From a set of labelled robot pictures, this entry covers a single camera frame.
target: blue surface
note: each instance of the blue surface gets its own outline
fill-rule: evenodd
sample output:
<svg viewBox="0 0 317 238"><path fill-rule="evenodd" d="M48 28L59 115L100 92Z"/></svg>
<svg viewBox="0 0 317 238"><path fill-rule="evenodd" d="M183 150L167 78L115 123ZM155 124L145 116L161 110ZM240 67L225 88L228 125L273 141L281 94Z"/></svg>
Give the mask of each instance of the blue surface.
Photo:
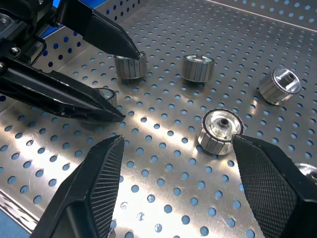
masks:
<svg viewBox="0 0 317 238"><path fill-rule="evenodd" d="M82 0L85 4L96 7L106 0ZM57 7L60 0L54 0L53 6ZM56 28L50 27L42 37L54 32ZM16 224L10 217L0 210L0 237L2 238L27 238L29 234L23 230L18 224Z"/></svg>

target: perforated metal tray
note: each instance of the perforated metal tray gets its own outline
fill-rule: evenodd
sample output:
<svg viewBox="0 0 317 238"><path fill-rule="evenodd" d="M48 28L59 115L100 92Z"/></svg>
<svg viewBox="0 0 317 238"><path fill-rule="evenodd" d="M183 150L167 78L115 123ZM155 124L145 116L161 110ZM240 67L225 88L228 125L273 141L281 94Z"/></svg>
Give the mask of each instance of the perforated metal tray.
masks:
<svg viewBox="0 0 317 238"><path fill-rule="evenodd" d="M67 28L47 38L48 54L36 65L43 71L58 69L91 87L116 90L118 108L127 115L124 122L89 125L11 99L1 102L0 147L6 148L0 152L1 207L14 212L31 232L29 223L35 225L89 148L123 134L112 223L117 237L263 237L244 196L234 153L217 157L198 145L201 118L209 109L230 109L243 120L246 135L277 144L294 162L317 166L315 33L210 1L146 3L113 0L100 6L103 14L109 10L111 18L122 19L139 50L146 52L146 78L117 79L113 58ZM183 55L197 52L217 62L205 85L180 77ZM279 65L295 71L303 90L275 107L263 100L257 86ZM42 201L35 204L38 196ZM10 198L22 212L16 212Z"/></svg>

